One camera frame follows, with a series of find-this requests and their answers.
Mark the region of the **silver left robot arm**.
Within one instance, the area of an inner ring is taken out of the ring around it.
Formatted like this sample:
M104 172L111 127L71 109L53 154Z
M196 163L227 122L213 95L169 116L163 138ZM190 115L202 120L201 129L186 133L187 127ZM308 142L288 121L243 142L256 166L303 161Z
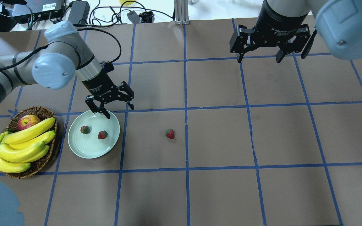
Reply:
M104 105L124 101L134 110L134 91L127 82L115 85L74 25L59 22L44 32L47 44L33 51L0 56L0 103L16 87L39 84L65 87L73 76L90 92L85 99L93 113L110 118Z

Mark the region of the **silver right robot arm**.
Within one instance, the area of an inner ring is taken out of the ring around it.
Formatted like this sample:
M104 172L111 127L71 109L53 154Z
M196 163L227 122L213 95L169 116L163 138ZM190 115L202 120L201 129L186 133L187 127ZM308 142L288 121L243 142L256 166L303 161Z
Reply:
M279 47L277 63L293 52L304 59L317 34L332 56L362 59L362 0L264 0L253 28L235 27L230 52L238 63L262 47Z

